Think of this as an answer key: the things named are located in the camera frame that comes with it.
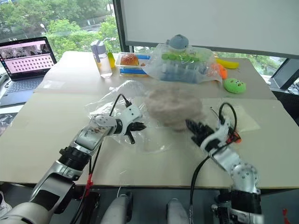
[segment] orange object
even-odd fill
[[[225,67],[223,67],[222,64],[218,63],[218,68],[220,70],[220,76],[222,77],[222,79],[227,79],[228,78],[228,71],[225,69]]]
[[[139,65],[138,57],[133,53],[125,54],[121,57],[121,64],[138,66]]]
[[[242,139],[240,135],[237,132],[234,132],[226,141],[227,144],[230,144],[231,142],[241,143]]]

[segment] tree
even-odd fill
[[[114,16],[107,16],[106,21],[101,23],[98,38],[100,40],[110,38],[110,40],[105,41],[107,51],[114,53],[121,51],[120,39],[118,37],[116,20]]]
[[[46,36],[58,60],[68,50],[90,51],[90,43],[97,39],[96,34],[81,30],[76,22],[69,20],[51,21],[47,30]]]
[[[47,0],[19,0],[11,3],[14,8],[11,14],[5,18],[8,26],[21,30],[25,34],[33,34],[40,24],[48,24],[53,16],[50,4]]]
[[[154,50],[155,50],[154,47],[137,47],[137,46],[134,46],[134,52],[136,52],[136,53],[150,54]]]
[[[109,14],[108,0],[78,0],[80,18],[92,19]]]
[[[0,5],[0,29],[2,33],[11,32],[11,27],[7,23],[7,18],[14,12],[14,5],[12,2]]]
[[[216,56],[219,57],[235,57],[235,58],[248,58],[255,69],[262,75],[272,75],[273,72],[268,71],[268,67],[273,69],[278,69],[280,64],[284,59],[280,60],[279,63],[270,59],[269,56],[264,55],[250,55],[250,54],[238,54],[238,53],[228,53],[228,52],[215,52]]]
[[[46,36],[57,59],[60,59],[62,54],[68,50],[91,51],[90,44],[97,39],[109,38],[105,41],[106,49],[112,52],[121,50],[114,17],[108,17],[107,21],[101,24],[98,33],[81,30],[76,22],[69,20],[51,21],[47,30]]]
[[[68,19],[74,21],[79,18],[81,11],[78,0],[48,0],[53,10],[52,20]]]

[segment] laptop screen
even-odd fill
[[[45,75],[56,63],[46,37],[1,43],[0,61],[12,80]]]

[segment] bread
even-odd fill
[[[139,65],[138,57],[132,53],[125,54],[121,57],[121,64],[138,66]]]

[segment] beige fluffy object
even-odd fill
[[[145,104],[151,117],[176,131],[187,128],[186,119],[204,118],[200,98],[184,90],[153,90],[148,93]]]

